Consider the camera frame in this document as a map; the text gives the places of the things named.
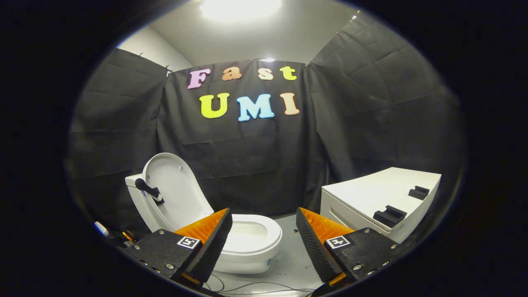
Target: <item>toilet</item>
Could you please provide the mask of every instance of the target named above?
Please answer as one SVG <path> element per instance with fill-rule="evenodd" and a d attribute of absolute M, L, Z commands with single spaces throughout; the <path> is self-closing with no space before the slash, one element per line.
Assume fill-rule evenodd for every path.
<path fill-rule="evenodd" d="M 156 200 L 136 188 L 136 179 L 158 188 Z M 178 156 L 160 153 L 152 157 L 143 173 L 125 178 L 128 191 L 148 228 L 176 231 L 214 213 L 189 166 Z M 232 215 L 233 226 L 214 270 L 257 274 L 268 270 L 279 251 L 282 229 L 260 215 Z"/>

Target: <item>black curtain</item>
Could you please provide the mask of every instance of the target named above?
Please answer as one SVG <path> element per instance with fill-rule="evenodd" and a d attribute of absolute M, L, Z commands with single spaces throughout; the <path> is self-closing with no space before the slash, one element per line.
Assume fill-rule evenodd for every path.
<path fill-rule="evenodd" d="M 279 69 L 295 69 L 287 80 Z M 238 67 L 241 77 L 224 81 L 223 71 Z M 272 80 L 258 69 L 272 71 Z M 202 85 L 187 89 L 190 72 L 210 69 Z M 158 151 L 180 156 L 193 170 L 211 207 L 230 207 L 240 214 L 282 215 L 297 207 L 318 210 L 325 177 L 325 159 L 315 133 L 313 104 L 302 63 L 239 61 L 216 63 L 171 73 L 158 116 Z M 227 112 L 218 118 L 201 113 L 200 97 L 213 95 L 212 110 L 220 108 L 220 93 L 229 93 Z M 299 114 L 286 115 L 282 93 L 295 94 Z M 271 95 L 273 117 L 240 122 L 237 98 L 253 102 Z"/>
<path fill-rule="evenodd" d="M 156 117 L 166 69 L 116 49 L 80 94 L 67 167 L 74 197 L 111 231 L 148 232 L 125 186 L 156 154 Z"/>
<path fill-rule="evenodd" d="M 283 67 L 295 69 L 286 79 Z M 223 80 L 237 67 L 241 77 Z M 268 68 L 273 80 L 262 80 Z M 192 71 L 210 69 L 188 89 Z M 280 94 L 299 113 L 285 114 Z M 206 118 L 200 98 L 229 93 L 227 111 Z M 269 94 L 273 117 L 239 121 L 237 98 Z M 458 99 L 412 45 L 361 13 L 308 65 L 215 63 L 171 73 L 116 50 L 81 95 L 71 128 L 74 193 L 94 219 L 148 231 L 124 177 L 159 152 L 180 156 L 214 210 L 265 216 L 319 211 L 322 185 L 391 166 L 442 174 L 436 198 L 410 239 L 430 231 L 449 207 L 466 157 Z"/>
<path fill-rule="evenodd" d="M 442 174 L 406 243 L 430 231 L 465 167 L 460 103 L 416 48 L 367 14 L 344 26 L 307 69 L 329 183 L 389 167 Z"/>

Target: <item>colorful foam letter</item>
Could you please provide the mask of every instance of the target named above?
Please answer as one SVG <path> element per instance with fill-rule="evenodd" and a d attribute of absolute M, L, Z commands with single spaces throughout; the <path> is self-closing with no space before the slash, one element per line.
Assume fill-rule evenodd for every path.
<path fill-rule="evenodd" d="M 213 110 L 211 108 L 211 103 L 214 99 L 213 95 L 205 95 L 200 97 L 202 102 L 202 115 L 206 118 L 216 118 L 221 117 L 228 111 L 228 97 L 229 93 L 220 93 L 218 98 L 220 98 L 220 108 L 218 110 Z"/>
<path fill-rule="evenodd" d="M 275 114 L 271 111 L 271 106 L 269 105 L 270 97 L 270 94 L 261 94 L 255 103 L 253 103 L 253 101 L 247 96 L 238 98 L 237 102 L 240 104 L 240 117 L 238 118 L 238 121 L 244 122 L 249 120 L 248 112 L 253 118 L 257 118 L 259 111 L 260 118 L 274 117 Z"/>
<path fill-rule="evenodd" d="M 262 80 L 272 80 L 273 74 L 271 74 L 271 69 L 268 68 L 259 68 L 259 78 Z"/>
<path fill-rule="evenodd" d="M 224 70 L 224 75 L 222 75 L 223 80 L 239 79 L 242 77 L 240 73 L 240 68 L 238 67 L 229 67 Z"/>
<path fill-rule="evenodd" d="M 286 106 L 286 110 L 284 110 L 284 114 L 291 116 L 296 115 L 300 113 L 300 110 L 297 109 L 294 102 L 294 96 L 293 93 L 282 93 L 279 95 L 284 100 L 284 105 Z"/>
<path fill-rule="evenodd" d="M 282 71 L 282 74 L 284 75 L 284 78 L 286 78 L 287 80 L 296 80 L 297 79 L 296 76 L 291 75 L 293 72 L 295 72 L 295 69 L 292 69 L 290 66 L 282 67 L 279 70 Z"/>
<path fill-rule="evenodd" d="M 211 73 L 211 69 L 209 69 L 209 68 L 202 69 L 202 70 L 197 70 L 197 71 L 191 71 L 190 72 L 190 74 L 191 74 L 191 82 L 187 86 L 187 89 L 195 89 L 195 88 L 198 88 L 199 86 L 201 86 L 202 84 L 200 82 L 204 81 L 205 80 L 205 75 L 206 74 L 210 74 L 210 73 Z"/>

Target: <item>gray floor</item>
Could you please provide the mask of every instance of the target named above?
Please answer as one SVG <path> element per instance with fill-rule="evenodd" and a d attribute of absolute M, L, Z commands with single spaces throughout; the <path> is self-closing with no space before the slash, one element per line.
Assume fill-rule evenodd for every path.
<path fill-rule="evenodd" d="M 293 289 L 314 290 L 323 284 L 306 253 L 299 232 L 294 232 L 294 229 L 297 229 L 295 226 L 295 214 L 273 219 L 282 228 L 282 240 L 280 242 L 279 253 L 271 259 L 271 265 L 268 271 L 252 275 L 213 271 L 213 275 L 221 279 L 225 286 L 222 292 L 219 292 L 220 294 L 229 297 L 253 296 L 253 294 L 258 294 L 261 297 L 301 297 L 309 295 L 312 291 L 306 290 L 305 292 L 301 292 L 290 290 L 271 292 L 288 290 L 289 288 L 285 286 Z M 211 291 L 219 291 L 222 288 L 222 284 L 214 276 L 209 278 L 207 285 L 211 288 Z M 274 282 L 277 284 L 251 284 L 255 282 Z"/>

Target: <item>white cabinet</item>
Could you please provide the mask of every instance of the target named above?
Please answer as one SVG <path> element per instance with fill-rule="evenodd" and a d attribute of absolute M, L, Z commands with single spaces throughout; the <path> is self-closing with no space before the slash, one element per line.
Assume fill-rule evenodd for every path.
<path fill-rule="evenodd" d="M 440 177 L 436 173 L 392 167 L 361 178 L 325 185 L 321 194 L 321 215 L 354 230 L 370 227 L 402 243 L 429 209 Z M 416 186 L 419 187 L 414 191 L 417 198 L 409 195 Z M 400 210 L 402 214 L 392 216 L 386 206 Z M 398 216 L 397 223 L 391 221 Z"/>

